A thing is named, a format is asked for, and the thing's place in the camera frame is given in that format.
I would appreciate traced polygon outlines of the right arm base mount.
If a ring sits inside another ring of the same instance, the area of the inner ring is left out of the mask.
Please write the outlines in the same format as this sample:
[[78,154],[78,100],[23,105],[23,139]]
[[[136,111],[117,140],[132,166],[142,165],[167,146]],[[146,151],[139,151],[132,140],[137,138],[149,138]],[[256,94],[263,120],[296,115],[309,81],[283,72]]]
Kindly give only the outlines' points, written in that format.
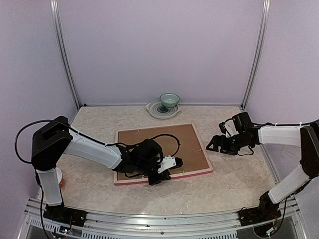
[[259,206],[253,208],[242,208],[238,211],[241,226],[253,225],[281,217],[279,203],[274,204],[265,192],[259,199]]

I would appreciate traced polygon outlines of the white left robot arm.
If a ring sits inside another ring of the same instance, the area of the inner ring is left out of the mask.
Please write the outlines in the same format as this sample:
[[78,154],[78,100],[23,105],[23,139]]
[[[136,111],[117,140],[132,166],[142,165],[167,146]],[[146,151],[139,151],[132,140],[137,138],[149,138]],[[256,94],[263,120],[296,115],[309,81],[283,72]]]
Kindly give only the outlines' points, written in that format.
[[63,205],[56,164],[63,154],[81,157],[130,177],[145,175],[149,184],[170,179],[176,166],[174,156],[164,156],[154,139],[134,145],[106,144],[70,127],[66,117],[46,121],[32,138],[31,164],[35,169],[50,213],[63,222],[70,211]]

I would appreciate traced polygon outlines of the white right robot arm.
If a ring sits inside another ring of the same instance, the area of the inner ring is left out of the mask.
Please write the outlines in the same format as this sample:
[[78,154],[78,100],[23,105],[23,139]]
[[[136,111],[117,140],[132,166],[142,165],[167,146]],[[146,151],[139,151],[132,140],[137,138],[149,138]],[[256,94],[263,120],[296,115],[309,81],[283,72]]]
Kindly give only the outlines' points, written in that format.
[[219,124],[220,135],[212,137],[208,151],[239,155],[242,148],[250,151],[257,145],[275,149],[288,159],[295,156],[291,172],[259,199],[255,217],[265,221],[291,194],[301,191],[319,175],[319,121],[299,123],[254,123],[247,112],[241,112]]

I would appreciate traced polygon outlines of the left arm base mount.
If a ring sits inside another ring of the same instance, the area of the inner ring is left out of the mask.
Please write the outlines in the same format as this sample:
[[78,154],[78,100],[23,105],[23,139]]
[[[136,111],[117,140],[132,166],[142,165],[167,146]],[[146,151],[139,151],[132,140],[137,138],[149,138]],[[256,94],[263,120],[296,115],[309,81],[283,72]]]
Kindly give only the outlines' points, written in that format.
[[84,227],[87,213],[84,210],[66,207],[64,205],[63,197],[61,195],[62,203],[58,206],[46,205],[43,216],[46,219],[55,222],[68,224],[71,226]]

